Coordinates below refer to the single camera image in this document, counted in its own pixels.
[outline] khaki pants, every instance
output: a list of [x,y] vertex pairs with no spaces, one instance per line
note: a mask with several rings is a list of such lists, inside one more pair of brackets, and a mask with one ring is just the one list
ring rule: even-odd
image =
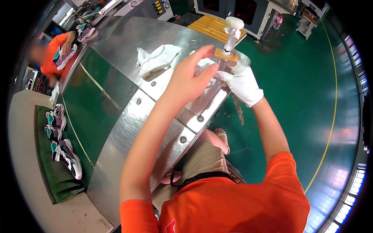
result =
[[[229,174],[224,154],[219,147],[215,147],[211,142],[196,141],[196,143],[186,153],[185,164],[181,173],[181,178],[175,182],[181,185],[184,180],[196,176],[203,172],[224,171]],[[162,205],[176,193],[177,187],[160,184],[151,194],[153,205],[161,212]]]

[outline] control panel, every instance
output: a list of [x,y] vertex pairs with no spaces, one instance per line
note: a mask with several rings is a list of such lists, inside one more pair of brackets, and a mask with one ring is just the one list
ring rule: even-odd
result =
[[138,16],[168,20],[173,16],[168,0],[133,0],[119,9],[115,15]]

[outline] yellow line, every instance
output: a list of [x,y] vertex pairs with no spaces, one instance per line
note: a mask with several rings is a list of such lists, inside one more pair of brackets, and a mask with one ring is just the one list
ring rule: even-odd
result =
[[80,66],[83,68],[84,72],[88,75],[88,77],[96,84],[96,86],[104,93],[104,95],[114,104],[114,106],[118,109],[122,109],[110,96],[109,94],[101,87],[101,85],[88,73],[88,71],[84,68],[81,62],[79,62]]
[[74,132],[75,137],[76,137],[76,139],[78,140],[79,145],[80,145],[80,147],[82,148],[82,150],[83,150],[85,156],[87,157],[88,161],[91,163],[91,165],[92,165],[93,168],[94,168],[93,163],[91,162],[91,160],[90,160],[90,158],[88,157],[86,151],[84,150],[83,145],[82,145],[82,143],[80,142],[78,136],[76,135],[76,132],[75,132],[75,130],[74,130],[74,127],[72,126],[72,123],[71,123],[71,120],[70,120],[70,117],[69,117],[69,113],[68,113],[68,109],[67,109],[67,107],[66,107],[66,103],[65,103],[65,99],[63,98],[63,95],[62,95],[62,101],[63,101],[63,105],[65,106],[66,115],[68,116],[68,119],[69,119],[69,122],[70,122],[70,125],[71,125],[71,128],[72,128],[72,131]]
[[322,22],[323,26],[324,26],[324,29],[325,29],[325,33],[326,33],[326,37],[329,41],[329,45],[330,45],[330,50],[332,51],[332,56],[333,56],[333,63],[334,63],[334,73],[335,73],[335,104],[334,104],[334,115],[333,115],[333,123],[332,123],[332,128],[330,129],[330,134],[329,134],[329,139],[327,140],[327,144],[326,144],[326,147],[325,147],[325,151],[324,151],[324,154],[323,154],[323,157],[321,158],[321,161],[320,161],[320,164],[319,166],[317,167],[316,169],[316,172],[315,172],[315,175],[313,175],[312,177],[312,180],[310,182],[310,184],[307,186],[307,188],[305,189],[304,193],[306,193],[308,191],[308,189],[310,188],[313,180],[315,179],[317,173],[319,172],[319,169],[321,167],[321,164],[323,163],[324,161],[324,158],[325,158],[325,155],[326,155],[326,151],[327,151],[327,148],[329,147],[329,143],[330,143],[330,139],[332,137],[332,132],[333,132],[333,127],[334,127],[334,121],[335,121],[335,112],[337,111],[337,90],[338,90],[338,85],[337,85],[337,68],[335,66],[335,59],[334,59],[334,53],[333,53],[333,47],[332,47],[332,43],[330,43],[330,39],[329,39],[329,35],[327,34],[327,31],[326,31],[326,28],[325,28],[325,25],[324,25],[324,22],[320,19],[320,21]]

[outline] white glove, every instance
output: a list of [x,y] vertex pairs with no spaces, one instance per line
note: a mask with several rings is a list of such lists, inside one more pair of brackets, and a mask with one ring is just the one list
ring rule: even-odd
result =
[[234,75],[218,71],[215,77],[225,82],[232,92],[249,108],[258,103],[264,96],[263,90],[258,87],[251,67],[237,63],[232,68]]

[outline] person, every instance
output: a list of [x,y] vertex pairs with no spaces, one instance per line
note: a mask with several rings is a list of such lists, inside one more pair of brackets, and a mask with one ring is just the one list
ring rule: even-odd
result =
[[[303,232],[310,204],[284,132],[251,68],[237,65],[231,75],[212,64],[194,76],[197,62],[214,56],[212,49],[202,47],[175,67],[127,155],[119,195],[122,232]],[[263,182],[234,182],[224,155],[229,153],[226,133],[206,129],[186,153],[181,178],[171,183],[179,187],[160,184],[151,193],[151,172],[171,121],[216,73],[256,116],[267,162]]]
[[49,44],[43,40],[33,40],[26,48],[28,62],[40,67],[41,72],[48,77],[50,87],[54,87],[67,61],[75,54],[77,46],[72,46],[75,35],[75,31],[57,35]]

